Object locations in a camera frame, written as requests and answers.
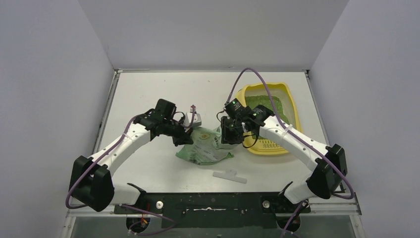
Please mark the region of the green cat litter bag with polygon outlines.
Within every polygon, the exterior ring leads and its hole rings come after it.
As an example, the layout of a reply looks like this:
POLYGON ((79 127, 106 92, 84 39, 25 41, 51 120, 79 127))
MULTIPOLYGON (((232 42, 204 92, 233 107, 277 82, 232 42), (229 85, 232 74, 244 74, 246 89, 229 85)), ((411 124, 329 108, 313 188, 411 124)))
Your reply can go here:
POLYGON ((196 165, 212 165, 224 159, 233 158, 236 144, 221 143, 221 127, 208 129, 196 127, 191 134, 193 144, 184 145, 175 156, 196 165))

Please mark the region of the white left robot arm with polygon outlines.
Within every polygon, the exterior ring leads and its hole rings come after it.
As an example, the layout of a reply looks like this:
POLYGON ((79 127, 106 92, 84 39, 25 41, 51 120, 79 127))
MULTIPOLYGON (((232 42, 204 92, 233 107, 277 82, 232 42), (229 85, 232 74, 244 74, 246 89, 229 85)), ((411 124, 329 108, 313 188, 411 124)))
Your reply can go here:
POLYGON ((190 123, 174 119, 176 105, 159 99, 156 106, 132 117, 122 134, 103 150, 78 157, 73 164, 69 191, 65 199, 68 209, 90 207, 100 212, 109 205, 127 205, 135 213, 145 210, 144 190, 132 183, 114 184, 117 169, 139 148, 160 135, 172 138, 174 146, 193 144, 191 133, 196 106, 191 106, 190 123))

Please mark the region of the white bag sealing clip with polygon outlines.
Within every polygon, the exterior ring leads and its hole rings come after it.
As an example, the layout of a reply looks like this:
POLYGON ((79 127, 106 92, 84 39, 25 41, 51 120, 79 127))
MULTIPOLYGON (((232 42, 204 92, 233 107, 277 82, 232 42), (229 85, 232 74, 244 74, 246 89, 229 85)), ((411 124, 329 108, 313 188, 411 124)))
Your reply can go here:
POLYGON ((237 171, 236 170, 226 170, 225 172, 216 172, 215 171, 215 172, 213 172, 212 176, 215 177, 215 178, 225 179, 225 180, 234 181, 234 182, 238 182, 238 183, 242 183, 242 184, 247 183, 246 178, 242 178, 242 177, 237 176, 237 171))

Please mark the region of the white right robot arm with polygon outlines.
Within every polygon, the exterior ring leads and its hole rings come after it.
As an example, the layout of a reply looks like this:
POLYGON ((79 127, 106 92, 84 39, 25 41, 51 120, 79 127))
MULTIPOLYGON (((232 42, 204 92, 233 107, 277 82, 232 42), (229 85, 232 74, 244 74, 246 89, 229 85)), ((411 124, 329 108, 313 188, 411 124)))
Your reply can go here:
POLYGON ((329 199, 347 174, 344 149, 317 142, 278 120, 265 106, 244 107, 237 99, 226 103, 226 116, 221 118, 223 144, 236 145, 245 141, 245 133, 263 137, 278 144, 298 158, 310 171, 302 181, 288 183, 280 192, 279 207, 292 211, 298 203, 311 197, 329 199))

